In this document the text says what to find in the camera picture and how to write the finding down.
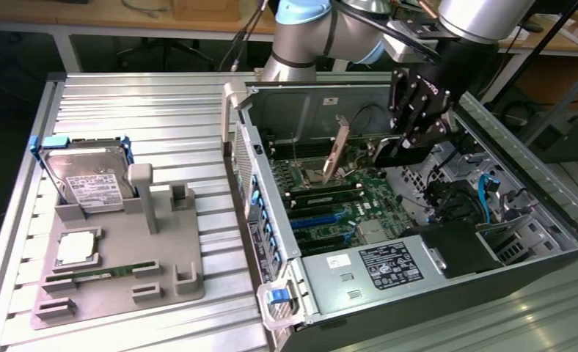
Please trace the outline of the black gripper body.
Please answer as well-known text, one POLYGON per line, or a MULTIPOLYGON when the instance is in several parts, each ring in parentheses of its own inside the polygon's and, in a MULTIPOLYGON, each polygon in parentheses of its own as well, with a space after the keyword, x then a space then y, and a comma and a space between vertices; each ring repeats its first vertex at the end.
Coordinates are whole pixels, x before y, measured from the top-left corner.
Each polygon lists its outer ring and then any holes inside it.
POLYGON ((440 60, 415 64, 418 93, 411 103, 418 117, 442 114, 459 102, 463 93, 498 53, 498 44, 467 39, 444 40, 436 45, 440 60))

